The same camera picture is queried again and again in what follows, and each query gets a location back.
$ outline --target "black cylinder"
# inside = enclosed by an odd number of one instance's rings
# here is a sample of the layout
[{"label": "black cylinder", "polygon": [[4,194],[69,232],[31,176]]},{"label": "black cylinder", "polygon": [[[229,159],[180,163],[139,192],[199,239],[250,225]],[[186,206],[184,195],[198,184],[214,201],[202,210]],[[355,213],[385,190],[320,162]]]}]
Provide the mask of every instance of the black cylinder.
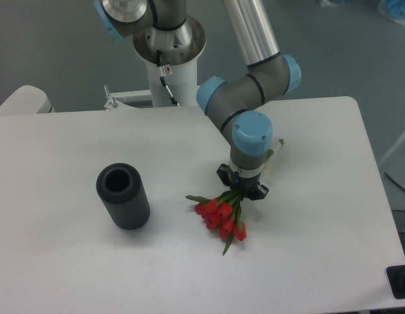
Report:
[{"label": "black cylinder", "polygon": [[138,171],[128,164],[106,167],[97,178],[96,190],[114,223],[133,230],[150,217],[150,206]]},{"label": "black cylinder", "polygon": [[405,292],[405,271],[399,272],[394,277],[396,288],[401,292]]}]

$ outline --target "silver metal tube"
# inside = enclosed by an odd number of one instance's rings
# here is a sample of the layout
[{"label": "silver metal tube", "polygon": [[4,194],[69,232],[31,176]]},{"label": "silver metal tube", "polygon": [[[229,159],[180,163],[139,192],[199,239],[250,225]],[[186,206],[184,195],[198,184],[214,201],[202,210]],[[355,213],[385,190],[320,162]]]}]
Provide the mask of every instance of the silver metal tube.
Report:
[{"label": "silver metal tube", "polygon": [[115,20],[132,23],[143,17],[147,0],[102,0],[103,8]]},{"label": "silver metal tube", "polygon": [[279,52],[262,0],[222,0],[247,65]]}]

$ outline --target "tulip bouquet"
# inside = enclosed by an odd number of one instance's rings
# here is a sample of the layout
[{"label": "tulip bouquet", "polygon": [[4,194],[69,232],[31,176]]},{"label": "tulip bouquet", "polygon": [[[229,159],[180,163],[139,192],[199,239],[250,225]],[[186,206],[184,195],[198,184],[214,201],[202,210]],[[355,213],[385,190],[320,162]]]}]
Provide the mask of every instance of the tulip bouquet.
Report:
[{"label": "tulip bouquet", "polygon": [[[283,143],[283,139],[280,139],[273,146],[274,149],[268,151],[265,163]],[[241,201],[244,197],[244,190],[227,190],[213,199],[202,196],[186,196],[188,200],[198,203],[195,206],[195,212],[205,219],[207,228],[210,230],[220,230],[220,237],[226,240],[226,246],[222,255],[227,253],[234,238],[243,241],[247,236],[246,225],[241,220]]]}]

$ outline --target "white chair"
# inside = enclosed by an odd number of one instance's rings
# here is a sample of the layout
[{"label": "white chair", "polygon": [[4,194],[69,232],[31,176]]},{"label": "white chair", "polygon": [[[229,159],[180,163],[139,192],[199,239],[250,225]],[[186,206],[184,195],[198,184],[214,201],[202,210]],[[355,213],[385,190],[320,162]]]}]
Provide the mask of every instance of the white chair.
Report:
[{"label": "white chair", "polygon": [[46,94],[39,88],[29,85],[18,88],[0,106],[0,116],[54,112]]}]

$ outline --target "cable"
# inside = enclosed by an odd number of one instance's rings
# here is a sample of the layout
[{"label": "cable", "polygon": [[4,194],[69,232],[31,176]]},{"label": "cable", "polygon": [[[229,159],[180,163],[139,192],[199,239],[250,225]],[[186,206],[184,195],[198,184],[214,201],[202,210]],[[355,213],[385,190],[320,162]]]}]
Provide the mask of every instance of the cable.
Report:
[{"label": "cable", "polygon": [[388,173],[384,172],[384,174],[387,176],[387,178],[395,185],[397,186],[399,189],[401,189],[401,191],[405,192],[405,188],[403,188],[401,185],[399,185],[392,177],[390,177],[388,175]]},{"label": "cable", "polygon": [[371,314],[405,314],[405,307],[371,310]]},{"label": "cable", "polygon": [[399,212],[399,213],[405,213],[405,211],[402,210],[402,209],[392,209],[391,211]]},{"label": "cable", "polygon": [[177,102],[176,98],[173,96],[173,94],[171,93],[171,90],[169,88],[169,86],[166,83],[166,80],[164,77],[160,77],[160,82],[162,82],[163,87],[166,89],[167,93],[169,94],[169,98],[171,101],[171,104],[174,107],[180,107],[179,103]]}]

